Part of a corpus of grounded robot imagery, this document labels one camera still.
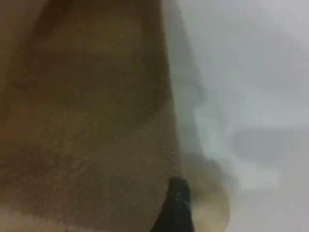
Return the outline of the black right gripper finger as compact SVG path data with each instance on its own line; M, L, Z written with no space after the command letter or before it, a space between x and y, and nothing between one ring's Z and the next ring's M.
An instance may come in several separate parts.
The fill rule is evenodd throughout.
M193 232L190 188L187 180L172 177L153 232Z

